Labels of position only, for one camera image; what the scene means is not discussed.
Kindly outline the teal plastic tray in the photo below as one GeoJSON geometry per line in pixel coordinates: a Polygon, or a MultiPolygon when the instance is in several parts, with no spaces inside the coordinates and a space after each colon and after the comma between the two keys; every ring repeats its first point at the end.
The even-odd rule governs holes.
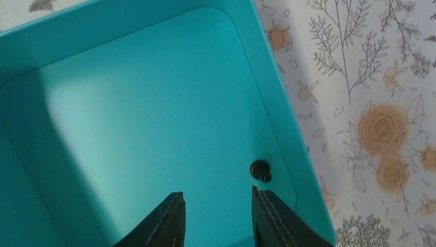
{"type": "Polygon", "coordinates": [[[114,246],[179,191],[184,246],[255,246],[253,185],[336,244],[253,1],[88,1],[1,33],[1,246],[114,246]]]}

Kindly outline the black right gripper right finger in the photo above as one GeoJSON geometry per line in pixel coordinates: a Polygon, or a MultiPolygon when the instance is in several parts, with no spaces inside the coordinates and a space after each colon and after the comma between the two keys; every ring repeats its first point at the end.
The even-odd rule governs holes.
{"type": "Polygon", "coordinates": [[[255,246],[332,246],[271,190],[252,186],[251,216],[255,246]]]}

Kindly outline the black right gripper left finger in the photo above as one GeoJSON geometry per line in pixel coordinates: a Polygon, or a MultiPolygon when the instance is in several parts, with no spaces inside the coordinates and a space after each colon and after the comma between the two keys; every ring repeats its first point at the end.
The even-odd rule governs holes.
{"type": "Polygon", "coordinates": [[[114,247],[183,247],[185,232],[183,192],[172,192],[114,247]]]}

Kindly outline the black pawn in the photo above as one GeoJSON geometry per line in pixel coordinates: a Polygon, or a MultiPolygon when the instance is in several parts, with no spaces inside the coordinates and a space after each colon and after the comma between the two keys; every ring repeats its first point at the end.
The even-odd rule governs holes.
{"type": "Polygon", "coordinates": [[[256,179],[264,183],[269,183],[272,180],[270,165],[265,160],[256,160],[250,165],[250,174],[256,179]]]}

